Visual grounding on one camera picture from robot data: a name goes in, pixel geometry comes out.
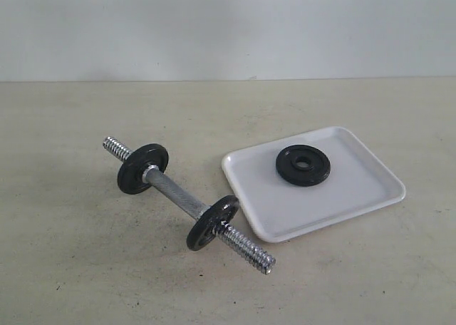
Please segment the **chrome threaded dumbbell bar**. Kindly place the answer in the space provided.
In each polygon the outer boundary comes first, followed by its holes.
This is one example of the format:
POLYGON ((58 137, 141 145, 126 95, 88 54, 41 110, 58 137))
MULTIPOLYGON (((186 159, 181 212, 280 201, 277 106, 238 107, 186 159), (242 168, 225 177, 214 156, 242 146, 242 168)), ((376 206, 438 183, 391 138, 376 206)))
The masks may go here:
MULTIPOLYGON (((131 150, 118 139, 111 136, 103 140, 103 148, 119 159, 119 161, 121 161, 122 151, 124 149, 131 150)), ((213 205, 207 205, 191 195, 168 177, 165 172, 161 172, 155 166, 149 167, 143 173, 142 179, 143 182, 151 184, 151 187, 161 192, 167 199, 188 214, 195 223, 213 205)), ((218 225, 214 229, 214 233, 216 234, 214 239, 220 239, 262 274, 270 274, 276 264, 275 258, 233 227, 230 222, 222 222, 221 225, 218 225)))

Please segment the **black weight plate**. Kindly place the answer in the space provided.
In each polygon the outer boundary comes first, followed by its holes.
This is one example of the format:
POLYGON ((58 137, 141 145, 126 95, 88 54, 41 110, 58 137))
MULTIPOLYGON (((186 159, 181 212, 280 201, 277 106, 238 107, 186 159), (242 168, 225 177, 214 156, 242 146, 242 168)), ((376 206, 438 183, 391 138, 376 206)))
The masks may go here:
POLYGON ((292 185, 311 187, 322 183, 331 173, 327 155, 310 145, 290 145, 276 156, 276 171, 292 185))

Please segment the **white rectangular plastic tray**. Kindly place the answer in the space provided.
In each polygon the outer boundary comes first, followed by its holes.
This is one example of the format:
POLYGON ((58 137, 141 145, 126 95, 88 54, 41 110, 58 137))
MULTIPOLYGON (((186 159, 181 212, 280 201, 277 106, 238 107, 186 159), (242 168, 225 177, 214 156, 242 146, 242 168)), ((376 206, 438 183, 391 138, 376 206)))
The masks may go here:
POLYGON ((364 215, 404 199, 404 184, 348 129, 320 128, 232 151, 223 172, 254 234, 283 242, 364 215), (329 159, 321 183, 299 187, 276 170, 276 157, 290 145, 310 145, 329 159))

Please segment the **black plate bar end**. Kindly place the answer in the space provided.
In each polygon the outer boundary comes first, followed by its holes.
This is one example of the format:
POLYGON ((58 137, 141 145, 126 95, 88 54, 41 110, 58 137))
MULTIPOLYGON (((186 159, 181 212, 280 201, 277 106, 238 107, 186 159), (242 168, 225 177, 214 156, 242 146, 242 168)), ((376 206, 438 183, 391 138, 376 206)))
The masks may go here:
POLYGON ((164 172, 169 162, 168 151, 157 143, 144 145, 137 150, 122 151, 123 162, 118 171, 117 183, 125 194, 136 195, 146 191, 151 184, 143 182, 143 173, 151 166, 164 172))

